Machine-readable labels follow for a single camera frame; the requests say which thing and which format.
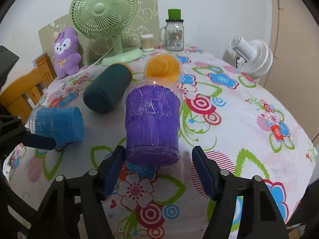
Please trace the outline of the purple plastic cup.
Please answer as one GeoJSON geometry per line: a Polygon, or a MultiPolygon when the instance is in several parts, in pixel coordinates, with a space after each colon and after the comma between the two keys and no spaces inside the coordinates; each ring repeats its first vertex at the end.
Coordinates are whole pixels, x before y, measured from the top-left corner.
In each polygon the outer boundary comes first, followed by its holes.
{"type": "Polygon", "coordinates": [[[170,166],[179,160],[177,86],[160,78],[145,78],[124,92],[127,161],[138,166],[170,166]]]}

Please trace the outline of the blue plastic cup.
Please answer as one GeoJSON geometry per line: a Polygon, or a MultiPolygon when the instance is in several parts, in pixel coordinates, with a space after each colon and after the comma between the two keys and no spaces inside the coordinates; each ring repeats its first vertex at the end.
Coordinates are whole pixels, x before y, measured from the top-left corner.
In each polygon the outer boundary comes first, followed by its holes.
{"type": "Polygon", "coordinates": [[[57,150],[84,138],[84,121],[78,107],[37,106],[31,112],[26,127],[34,134],[54,139],[57,150]]]}

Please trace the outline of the dark teal cup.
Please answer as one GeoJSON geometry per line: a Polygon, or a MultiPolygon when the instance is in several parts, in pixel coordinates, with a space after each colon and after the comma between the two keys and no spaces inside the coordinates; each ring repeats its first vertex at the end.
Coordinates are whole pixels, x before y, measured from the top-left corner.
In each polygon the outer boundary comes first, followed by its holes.
{"type": "Polygon", "coordinates": [[[92,111],[108,113],[120,102],[132,82],[133,71],[126,63],[108,66],[84,91],[83,101],[92,111]]]}

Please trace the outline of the orange plastic cup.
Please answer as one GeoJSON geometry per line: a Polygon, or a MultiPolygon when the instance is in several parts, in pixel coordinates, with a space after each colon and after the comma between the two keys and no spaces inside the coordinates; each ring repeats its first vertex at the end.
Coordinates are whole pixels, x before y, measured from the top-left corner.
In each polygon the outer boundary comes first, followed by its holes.
{"type": "Polygon", "coordinates": [[[181,75],[181,63],[170,54],[161,53],[152,56],[145,64],[145,78],[160,78],[177,83],[181,75]]]}

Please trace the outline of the green cup on jar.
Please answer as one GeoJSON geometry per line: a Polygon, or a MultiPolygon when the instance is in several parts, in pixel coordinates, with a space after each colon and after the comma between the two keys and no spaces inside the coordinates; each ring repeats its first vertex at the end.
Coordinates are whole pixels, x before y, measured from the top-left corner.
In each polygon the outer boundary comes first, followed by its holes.
{"type": "Polygon", "coordinates": [[[180,21],[181,19],[181,9],[168,9],[168,20],[180,21]]]}

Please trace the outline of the wooden chair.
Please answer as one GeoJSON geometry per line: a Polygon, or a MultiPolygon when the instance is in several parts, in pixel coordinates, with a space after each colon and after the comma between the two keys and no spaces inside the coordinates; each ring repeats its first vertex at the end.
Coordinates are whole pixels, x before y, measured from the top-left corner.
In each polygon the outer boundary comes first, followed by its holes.
{"type": "Polygon", "coordinates": [[[1,105],[11,115],[21,117],[23,124],[32,112],[26,95],[36,105],[43,96],[41,85],[47,88],[57,77],[47,53],[35,59],[35,64],[35,69],[16,79],[1,93],[1,105]]]}

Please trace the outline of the purple plush rabbit toy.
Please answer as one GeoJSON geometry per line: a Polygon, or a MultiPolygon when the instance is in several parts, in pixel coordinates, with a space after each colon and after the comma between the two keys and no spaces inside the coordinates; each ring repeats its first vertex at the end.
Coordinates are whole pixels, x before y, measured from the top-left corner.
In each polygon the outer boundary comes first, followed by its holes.
{"type": "Polygon", "coordinates": [[[61,31],[54,42],[54,69],[58,79],[76,74],[80,67],[81,55],[78,53],[78,36],[70,26],[61,31]]]}

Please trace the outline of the floral tablecloth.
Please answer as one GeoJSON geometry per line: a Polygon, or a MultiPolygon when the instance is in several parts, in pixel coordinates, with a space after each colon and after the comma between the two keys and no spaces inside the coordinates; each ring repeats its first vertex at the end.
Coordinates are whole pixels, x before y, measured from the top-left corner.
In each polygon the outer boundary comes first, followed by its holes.
{"type": "MultiPolygon", "coordinates": [[[[264,179],[284,221],[290,220],[314,170],[317,151],[289,111],[247,75],[196,48],[177,53],[183,79],[179,161],[166,167],[126,163],[111,196],[102,203],[115,238],[201,238],[215,203],[204,193],[191,151],[201,146],[208,158],[236,176],[264,179]]],[[[38,208],[57,175],[78,177],[125,145],[123,104],[98,114],[83,102],[85,89],[104,71],[85,66],[51,83],[43,107],[78,107],[83,141],[61,151],[19,145],[4,164],[12,190],[38,208]]]]}

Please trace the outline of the green desk fan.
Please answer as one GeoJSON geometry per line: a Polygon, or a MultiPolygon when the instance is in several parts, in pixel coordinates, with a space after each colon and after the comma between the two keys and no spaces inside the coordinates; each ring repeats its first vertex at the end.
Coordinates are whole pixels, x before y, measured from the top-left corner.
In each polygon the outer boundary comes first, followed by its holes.
{"type": "Polygon", "coordinates": [[[138,0],[72,0],[69,16],[80,35],[96,40],[112,39],[112,47],[98,59],[103,66],[142,57],[139,48],[123,48],[120,37],[134,19],[137,3],[138,0]]]}

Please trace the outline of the cotton swab container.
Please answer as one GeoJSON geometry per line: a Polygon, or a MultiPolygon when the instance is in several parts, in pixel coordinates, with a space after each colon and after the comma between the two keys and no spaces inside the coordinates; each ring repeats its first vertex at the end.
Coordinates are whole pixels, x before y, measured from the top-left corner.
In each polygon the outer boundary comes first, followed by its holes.
{"type": "Polygon", "coordinates": [[[141,35],[141,48],[143,51],[152,51],[154,49],[154,35],[152,33],[141,35]]]}

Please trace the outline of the white circulator fan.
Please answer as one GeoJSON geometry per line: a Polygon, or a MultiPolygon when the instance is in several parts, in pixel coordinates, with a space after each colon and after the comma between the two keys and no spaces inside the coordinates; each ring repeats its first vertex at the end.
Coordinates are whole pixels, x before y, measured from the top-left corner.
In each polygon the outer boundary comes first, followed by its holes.
{"type": "Polygon", "coordinates": [[[222,59],[233,66],[236,73],[243,73],[259,81],[269,72],[273,64],[273,53],[263,40],[246,41],[241,36],[235,36],[222,59]]]}

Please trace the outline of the beige cartoon cardboard panel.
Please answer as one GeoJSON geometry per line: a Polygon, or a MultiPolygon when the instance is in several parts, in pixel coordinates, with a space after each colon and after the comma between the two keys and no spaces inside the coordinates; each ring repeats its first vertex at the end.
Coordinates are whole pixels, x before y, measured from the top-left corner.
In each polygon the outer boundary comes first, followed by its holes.
{"type": "MultiPolygon", "coordinates": [[[[47,53],[52,61],[54,61],[54,42],[58,34],[70,26],[71,19],[70,16],[66,14],[38,31],[43,52],[47,53]]],[[[154,45],[157,46],[160,44],[159,32],[158,0],[138,0],[137,12],[134,19],[120,35],[122,46],[123,48],[139,48],[141,46],[141,35],[148,33],[154,35],[154,45]]],[[[96,61],[112,47],[111,38],[96,40],[78,35],[78,39],[78,53],[82,57],[83,65],[96,61]]]]}

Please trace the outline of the glass mason jar mug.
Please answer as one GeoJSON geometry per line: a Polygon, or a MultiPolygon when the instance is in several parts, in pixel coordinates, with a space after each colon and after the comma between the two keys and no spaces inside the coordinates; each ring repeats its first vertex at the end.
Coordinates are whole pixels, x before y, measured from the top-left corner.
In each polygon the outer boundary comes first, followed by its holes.
{"type": "Polygon", "coordinates": [[[166,50],[180,52],[184,50],[184,20],[166,20],[166,26],[160,28],[160,42],[166,50]]]}

